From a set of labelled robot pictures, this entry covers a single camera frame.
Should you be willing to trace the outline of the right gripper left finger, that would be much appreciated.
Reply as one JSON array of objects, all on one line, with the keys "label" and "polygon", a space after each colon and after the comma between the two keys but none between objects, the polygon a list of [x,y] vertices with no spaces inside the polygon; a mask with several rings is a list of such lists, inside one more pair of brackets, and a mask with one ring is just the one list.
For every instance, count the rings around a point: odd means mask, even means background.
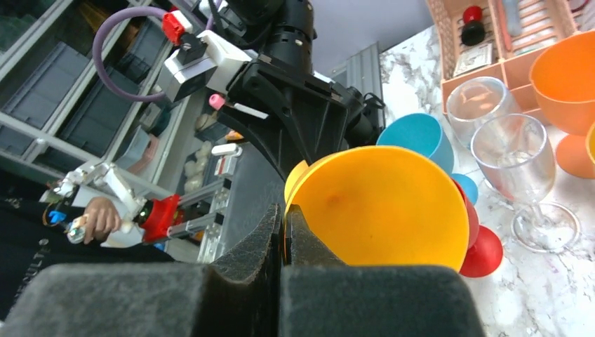
[{"label": "right gripper left finger", "polygon": [[92,263],[44,268],[2,336],[273,336],[281,207],[210,264]]}]

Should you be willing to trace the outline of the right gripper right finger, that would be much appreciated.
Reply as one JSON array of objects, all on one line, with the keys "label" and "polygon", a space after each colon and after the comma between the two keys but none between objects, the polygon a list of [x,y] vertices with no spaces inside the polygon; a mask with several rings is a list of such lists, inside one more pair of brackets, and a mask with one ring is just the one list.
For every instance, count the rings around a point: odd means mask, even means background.
[{"label": "right gripper right finger", "polygon": [[280,276],[282,336],[483,336],[467,285],[434,265],[350,267],[308,228],[296,205],[286,215]]}]

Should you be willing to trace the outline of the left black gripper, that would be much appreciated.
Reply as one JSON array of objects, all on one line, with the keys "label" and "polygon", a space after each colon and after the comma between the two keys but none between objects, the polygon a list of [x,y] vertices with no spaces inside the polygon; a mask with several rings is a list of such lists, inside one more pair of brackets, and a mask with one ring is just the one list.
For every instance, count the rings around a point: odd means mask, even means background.
[{"label": "left black gripper", "polygon": [[343,150],[373,145],[384,128],[385,103],[374,93],[328,83],[277,60],[242,66],[227,87],[218,121],[239,132],[283,180]]}]

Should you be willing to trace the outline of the yellow wine glass top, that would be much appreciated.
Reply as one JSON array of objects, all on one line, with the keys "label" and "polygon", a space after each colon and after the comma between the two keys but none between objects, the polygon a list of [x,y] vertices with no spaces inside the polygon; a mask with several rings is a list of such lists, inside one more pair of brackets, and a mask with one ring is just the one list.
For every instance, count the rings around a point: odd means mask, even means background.
[{"label": "yellow wine glass top", "polygon": [[285,199],[348,265],[463,265],[470,229],[459,187],[412,150],[373,145],[298,164]]}]

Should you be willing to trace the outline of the blue plastic wine glass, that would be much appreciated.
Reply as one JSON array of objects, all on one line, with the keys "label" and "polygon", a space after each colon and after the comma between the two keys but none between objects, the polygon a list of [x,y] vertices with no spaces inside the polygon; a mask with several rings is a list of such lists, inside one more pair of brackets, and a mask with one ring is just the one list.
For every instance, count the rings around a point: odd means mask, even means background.
[{"label": "blue plastic wine glass", "polygon": [[477,202],[477,184],[469,176],[454,172],[453,147],[439,120],[432,115],[413,113],[398,118],[380,133],[376,144],[404,147],[427,157],[460,185],[472,204]]}]

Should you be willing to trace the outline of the red plastic wine glass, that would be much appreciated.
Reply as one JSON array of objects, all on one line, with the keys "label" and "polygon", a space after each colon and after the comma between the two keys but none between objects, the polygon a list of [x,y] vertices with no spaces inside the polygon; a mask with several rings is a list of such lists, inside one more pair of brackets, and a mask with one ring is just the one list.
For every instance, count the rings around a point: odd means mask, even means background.
[{"label": "red plastic wine glass", "polygon": [[503,258],[500,238],[489,228],[480,224],[478,214],[462,186],[453,178],[463,198],[469,219],[469,243],[460,274],[479,278],[492,274],[499,268]]}]

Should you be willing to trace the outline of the clear wine glass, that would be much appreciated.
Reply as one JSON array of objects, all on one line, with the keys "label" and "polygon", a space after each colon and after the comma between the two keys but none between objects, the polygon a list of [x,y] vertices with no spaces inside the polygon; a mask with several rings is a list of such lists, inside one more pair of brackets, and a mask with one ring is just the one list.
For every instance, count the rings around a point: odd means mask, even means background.
[{"label": "clear wine glass", "polygon": [[446,111],[455,137],[470,152],[472,136],[480,126],[494,117],[518,114],[521,107],[502,80],[476,77],[455,88]]},{"label": "clear wine glass", "polygon": [[526,248],[560,253],[577,241],[580,223],[568,208],[545,197],[556,179],[556,160],[547,130],[534,117],[507,114],[481,125],[470,150],[486,180],[520,208],[512,234]]}]

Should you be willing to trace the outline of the orange plastic wine glass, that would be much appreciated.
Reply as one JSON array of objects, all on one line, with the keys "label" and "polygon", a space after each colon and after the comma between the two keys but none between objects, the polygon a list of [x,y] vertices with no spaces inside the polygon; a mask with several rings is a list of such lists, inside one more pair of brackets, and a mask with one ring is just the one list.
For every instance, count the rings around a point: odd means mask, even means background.
[{"label": "orange plastic wine glass", "polygon": [[533,63],[530,82],[547,121],[566,133],[555,150],[558,165],[572,176],[593,179],[586,141],[594,124],[594,31],[547,48]]}]

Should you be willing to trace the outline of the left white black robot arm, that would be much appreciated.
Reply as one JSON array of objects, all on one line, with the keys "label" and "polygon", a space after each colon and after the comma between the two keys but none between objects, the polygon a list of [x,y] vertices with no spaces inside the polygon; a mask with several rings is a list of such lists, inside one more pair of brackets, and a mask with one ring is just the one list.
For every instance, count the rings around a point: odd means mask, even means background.
[{"label": "left white black robot arm", "polygon": [[347,148],[374,145],[385,106],[374,93],[314,76],[314,10],[308,1],[230,1],[239,33],[215,15],[218,33],[240,49],[258,50],[222,93],[231,106],[219,121],[239,132],[286,178],[301,161],[312,164]]}]

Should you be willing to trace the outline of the person hand in background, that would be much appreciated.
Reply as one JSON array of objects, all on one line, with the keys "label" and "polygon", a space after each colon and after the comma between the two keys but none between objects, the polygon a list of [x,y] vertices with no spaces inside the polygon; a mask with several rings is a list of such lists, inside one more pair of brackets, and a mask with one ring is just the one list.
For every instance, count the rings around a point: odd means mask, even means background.
[{"label": "person hand in background", "polygon": [[112,201],[106,197],[94,197],[87,204],[84,244],[92,241],[103,243],[111,233],[121,228],[122,219]]}]

